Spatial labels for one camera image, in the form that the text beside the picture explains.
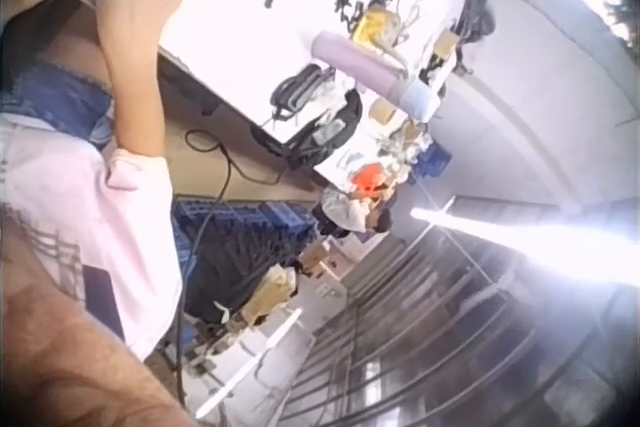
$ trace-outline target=blue crate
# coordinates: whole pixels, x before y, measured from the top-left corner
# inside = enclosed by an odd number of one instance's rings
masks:
[[[316,220],[306,210],[301,216],[289,202],[265,202],[261,209],[273,225],[298,235],[316,224]]]
[[[203,198],[179,198],[175,202],[175,212],[178,218],[202,222],[213,210],[217,219],[240,220],[235,209],[224,201]]]
[[[287,205],[298,215],[298,217],[307,219],[308,222],[314,221],[315,217],[313,216],[311,211],[304,205],[295,202],[287,202]]]
[[[182,270],[183,277],[187,278],[193,268],[196,266],[198,261],[197,255],[191,257],[191,262],[187,265],[189,261],[189,256],[191,255],[191,249],[193,248],[193,243],[191,239],[182,231],[180,226],[178,225],[177,220],[171,216],[171,225],[173,227],[173,238],[176,243],[176,251],[178,252],[178,262],[180,262],[180,269]]]
[[[243,224],[264,226],[271,224],[269,217],[267,217],[258,206],[237,205],[233,206],[233,208]]]
[[[260,210],[274,224],[279,226],[296,227],[305,223],[286,202],[265,202]]]

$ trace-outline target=denim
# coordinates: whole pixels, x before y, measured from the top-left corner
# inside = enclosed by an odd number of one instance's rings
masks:
[[[22,72],[0,112],[43,120],[55,130],[104,149],[113,136],[111,92],[98,81],[38,59]]]

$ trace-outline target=white wall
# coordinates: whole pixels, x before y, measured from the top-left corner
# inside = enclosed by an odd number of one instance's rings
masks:
[[[414,207],[423,209],[441,209],[453,196],[451,186],[441,178],[420,179],[420,184],[403,184],[398,187],[398,199],[391,208],[393,228],[391,234],[399,239],[411,242],[425,228],[425,222],[411,217]]]
[[[466,51],[434,137],[455,193],[591,204],[638,193],[638,69],[580,0],[490,0],[497,30]],[[568,40],[548,19],[576,42]]]

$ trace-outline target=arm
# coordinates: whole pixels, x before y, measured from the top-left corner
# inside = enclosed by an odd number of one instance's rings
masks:
[[[157,78],[157,56],[138,61],[108,60],[115,99],[115,138],[118,147],[147,157],[164,156],[165,123]]]
[[[158,45],[181,0],[97,0],[98,37],[115,97],[115,137],[133,154],[164,154]]]
[[[26,425],[196,427],[120,341],[51,284],[19,229],[3,224],[3,403]]]

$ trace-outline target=white t-shirt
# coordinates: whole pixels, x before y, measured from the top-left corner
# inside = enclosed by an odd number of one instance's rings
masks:
[[[347,194],[330,186],[322,193],[322,210],[335,224],[351,232],[366,232],[369,207],[361,200],[350,199]]]
[[[0,202],[60,290],[140,359],[169,329],[182,289],[167,162],[0,115]]]

